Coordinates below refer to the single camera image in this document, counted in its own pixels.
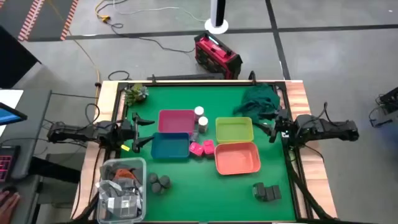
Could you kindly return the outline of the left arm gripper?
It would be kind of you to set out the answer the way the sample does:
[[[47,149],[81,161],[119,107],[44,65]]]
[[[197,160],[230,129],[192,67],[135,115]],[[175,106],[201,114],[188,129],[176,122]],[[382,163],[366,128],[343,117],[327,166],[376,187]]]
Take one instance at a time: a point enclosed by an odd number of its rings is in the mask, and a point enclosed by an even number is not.
[[[131,119],[131,121],[127,118],[119,121],[116,144],[122,150],[140,152],[143,146],[154,139],[154,136],[139,138],[137,125],[147,126],[154,124],[155,121],[142,119],[137,113],[133,113]],[[133,140],[132,146],[125,145],[127,140]]]

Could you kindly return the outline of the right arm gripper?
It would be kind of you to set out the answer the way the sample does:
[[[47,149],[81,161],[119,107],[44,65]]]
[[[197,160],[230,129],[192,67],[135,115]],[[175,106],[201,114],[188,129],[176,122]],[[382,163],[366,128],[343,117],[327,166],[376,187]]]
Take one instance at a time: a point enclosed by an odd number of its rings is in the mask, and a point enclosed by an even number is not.
[[[275,142],[278,133],[281,133],[281,136],[283,138],[287,138],[289,141],[295,140],[295,123],[291,118],[289,118],[289,114],[286,109],[279,109],[277,111],[274,128],[263,123],[253,122],[252,124],[270,136],[270,143]]]

